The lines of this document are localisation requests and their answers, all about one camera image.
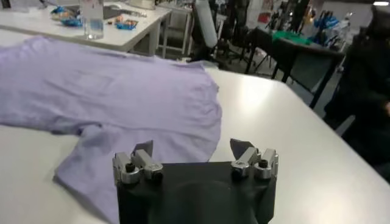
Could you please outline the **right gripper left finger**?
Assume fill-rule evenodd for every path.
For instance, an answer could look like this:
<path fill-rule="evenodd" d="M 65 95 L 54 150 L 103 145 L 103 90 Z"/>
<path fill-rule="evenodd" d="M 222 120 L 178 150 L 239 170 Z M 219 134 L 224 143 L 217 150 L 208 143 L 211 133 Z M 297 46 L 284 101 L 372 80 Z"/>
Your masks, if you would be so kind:
<path fill-rule="evenodd" d="M 133 152 L 116 153 L 112 159 L 114 183 L 138 184 L 142 178 L 151 183 L 163 179 L 163 165 L 152 158 L 153 140 L 139 143 Z"/>

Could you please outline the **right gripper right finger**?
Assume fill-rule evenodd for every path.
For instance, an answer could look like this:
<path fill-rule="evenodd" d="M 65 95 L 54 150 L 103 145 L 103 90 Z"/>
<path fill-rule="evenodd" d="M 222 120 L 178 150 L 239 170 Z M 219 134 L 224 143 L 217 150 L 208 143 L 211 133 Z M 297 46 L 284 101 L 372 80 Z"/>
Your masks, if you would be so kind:
<path fill-rule="evenodd" d="M 279 156 L 275 149 L 266 149 L 261 152 L 251 142 L 233 138 L 230 140 L 230 148 L 235 157 L 235 160 L 231 162 L 233 179 L 245 179 L 251 172 L 258 180 L 277 177 Z"/>

